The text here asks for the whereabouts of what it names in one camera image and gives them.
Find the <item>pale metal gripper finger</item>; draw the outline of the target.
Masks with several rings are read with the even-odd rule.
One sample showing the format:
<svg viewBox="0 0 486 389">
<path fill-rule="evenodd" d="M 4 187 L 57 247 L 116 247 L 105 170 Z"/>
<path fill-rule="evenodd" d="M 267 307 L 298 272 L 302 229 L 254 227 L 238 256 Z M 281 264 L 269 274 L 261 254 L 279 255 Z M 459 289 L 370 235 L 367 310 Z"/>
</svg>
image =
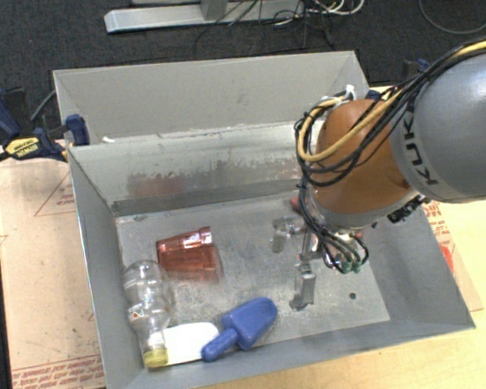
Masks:
<svg viewBox="0 0 486 389">
<path fill-rule="evenodd" d="M 271 237 L 270 247 L 273 253 L 280 253 L 284 250 L 285 243 L 294 236 L 305 232 L 305 225 L 300 217 L 282 217 L 273 222 L 274 234 Z"/>
<path fill-rule="evenodd" d="M 317 275 L 306 267 L 295 267 L 295 292 L 289 306 L 294 311 L 302 311 L 314 303 L 315 284 Z"/>
</svg>

